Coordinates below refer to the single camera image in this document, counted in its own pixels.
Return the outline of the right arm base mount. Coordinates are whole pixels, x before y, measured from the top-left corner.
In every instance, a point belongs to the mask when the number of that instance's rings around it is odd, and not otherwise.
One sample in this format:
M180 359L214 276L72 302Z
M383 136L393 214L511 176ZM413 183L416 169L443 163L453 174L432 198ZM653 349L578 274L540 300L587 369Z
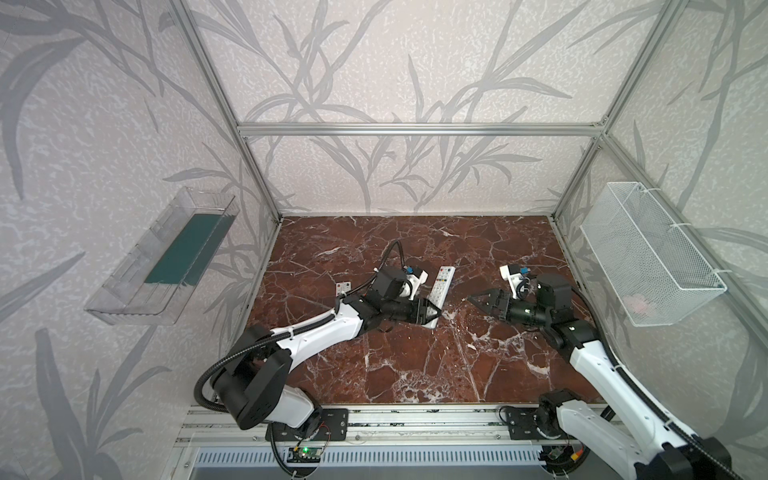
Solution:
M534 407L502 405L498 409L499 420L506 426L511 440L555 440L560 436L547 436L536 422Z

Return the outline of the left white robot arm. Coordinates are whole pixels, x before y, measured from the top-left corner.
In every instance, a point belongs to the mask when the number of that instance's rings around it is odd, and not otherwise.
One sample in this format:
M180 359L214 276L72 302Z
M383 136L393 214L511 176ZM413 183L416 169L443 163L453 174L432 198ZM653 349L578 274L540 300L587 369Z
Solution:
M441 314L441 307L423 297L371 301L355 294L295 325L249 328L224 358L201 375L194 387L195 400L206 409L230 414L242 430L278 423L307 437L320 428L323 408L305 391L287 385L296 367L377 329L385 320L427 326Z

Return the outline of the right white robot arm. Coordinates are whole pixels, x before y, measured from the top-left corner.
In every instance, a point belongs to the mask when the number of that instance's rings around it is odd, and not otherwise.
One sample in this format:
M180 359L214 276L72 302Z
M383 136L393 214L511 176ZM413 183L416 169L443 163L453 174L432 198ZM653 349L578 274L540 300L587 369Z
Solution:
M571 308L558 319L552 301L515 300L501 289L467 300L496 320L540 330L606 401L597 414L569 389L541 395L534 422L542 436L577 440L624 479L737 478L726 447L665 409L605 346L601 325L574 317Z

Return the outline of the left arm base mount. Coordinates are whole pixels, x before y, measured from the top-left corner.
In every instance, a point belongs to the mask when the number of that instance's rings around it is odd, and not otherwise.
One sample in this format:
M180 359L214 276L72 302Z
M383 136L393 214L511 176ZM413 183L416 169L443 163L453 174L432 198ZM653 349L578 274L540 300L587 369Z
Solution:
M308 420L298 428L292 428L284 423L270 423L266 439L277 442L303 441L344 441L347 437L349 410L346 408L328 408L320 413L313 413Z

